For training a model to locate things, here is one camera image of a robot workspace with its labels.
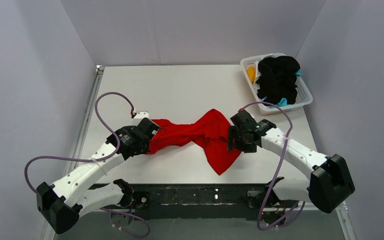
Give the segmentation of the red t-shirt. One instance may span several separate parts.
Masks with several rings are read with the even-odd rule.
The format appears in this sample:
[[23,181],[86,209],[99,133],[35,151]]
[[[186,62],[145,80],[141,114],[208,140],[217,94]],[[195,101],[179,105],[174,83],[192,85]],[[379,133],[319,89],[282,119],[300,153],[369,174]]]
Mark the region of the red t-shirt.
[[166,147],[183,147],[193,142],[203,149],[207,162],[220,176],[241,154],[239,150],[228,150],[228,130],[231,124],[217,109],[210,109],[191,124],[175,124],[168,119],[153,121],[160,130],[149,142],[149,155]]

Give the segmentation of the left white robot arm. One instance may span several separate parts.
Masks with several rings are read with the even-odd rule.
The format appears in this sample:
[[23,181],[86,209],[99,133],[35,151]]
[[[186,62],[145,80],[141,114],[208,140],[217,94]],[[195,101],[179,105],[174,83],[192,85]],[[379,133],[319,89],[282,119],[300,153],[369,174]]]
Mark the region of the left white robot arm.
[[37,208],[56,234],[71,229],[80,217],[103,207],[130,208],[134,190],[123,179],[92,188],[101,177],[128,158],[148,153],[150,140],[160,127],[144,117],[137,125],[124,126],[110,135],[84,163],[51,184],[36,188]]

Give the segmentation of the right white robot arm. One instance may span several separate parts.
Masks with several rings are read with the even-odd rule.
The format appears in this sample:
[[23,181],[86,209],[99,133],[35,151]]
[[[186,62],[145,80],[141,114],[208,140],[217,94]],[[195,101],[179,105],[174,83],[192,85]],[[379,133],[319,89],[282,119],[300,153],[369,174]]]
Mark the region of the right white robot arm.
[[255,153],[270,151],[299,170],[305,180],[274,177],[265,186],[262,204],[282,201],[310,202],[324,213],[331,213],[355,192],[346,160],[339,154],[328,156],[290,139],[273,122],[256,121],[245,109],[231,117],[228,151]]

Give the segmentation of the teal garment in basket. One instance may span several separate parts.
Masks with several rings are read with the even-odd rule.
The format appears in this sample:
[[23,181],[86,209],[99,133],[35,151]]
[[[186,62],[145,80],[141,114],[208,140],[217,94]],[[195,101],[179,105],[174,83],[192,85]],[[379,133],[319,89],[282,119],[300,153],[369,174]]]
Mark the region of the teal garment in basket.
[[301,76],[302,71],[298,70],[294,73],[272,71],[262,74],[259,81],[258,97],[264,102],[284,107],[296,103],[297,97],[297,76]]

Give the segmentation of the yellow garment in basket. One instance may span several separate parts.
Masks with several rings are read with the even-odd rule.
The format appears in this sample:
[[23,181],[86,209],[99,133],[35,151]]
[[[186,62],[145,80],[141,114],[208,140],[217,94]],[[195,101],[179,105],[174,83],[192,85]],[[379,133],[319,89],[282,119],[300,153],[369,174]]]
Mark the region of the yellow garment in basket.
[[246,74],[249,78],[249,81],[251,82],[251,84],[254,84],[255,82],[255,79],[256,79],[256,68],[254,66],[249,66],[247,69],[246,69]]

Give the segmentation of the black garment in basket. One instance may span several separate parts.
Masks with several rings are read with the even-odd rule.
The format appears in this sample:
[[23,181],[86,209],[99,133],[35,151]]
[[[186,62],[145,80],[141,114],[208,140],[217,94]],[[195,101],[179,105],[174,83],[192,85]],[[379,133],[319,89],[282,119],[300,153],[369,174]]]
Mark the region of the black garment in basket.
[[259,61],[257,70],[260,76],[255,84],[259,86],[256,91],[259,99],[279,107],[296,103],[297,72],[301,66],[295,58],[287,55],[269,56]]

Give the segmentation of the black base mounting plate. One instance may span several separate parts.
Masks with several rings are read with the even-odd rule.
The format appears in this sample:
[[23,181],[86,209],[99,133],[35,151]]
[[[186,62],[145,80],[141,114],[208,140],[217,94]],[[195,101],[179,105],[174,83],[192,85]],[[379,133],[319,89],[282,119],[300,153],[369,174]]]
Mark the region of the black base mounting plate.
[[269,184],[94,184],[77,200],[81,217],[109,211],[115,223],[256,218]]

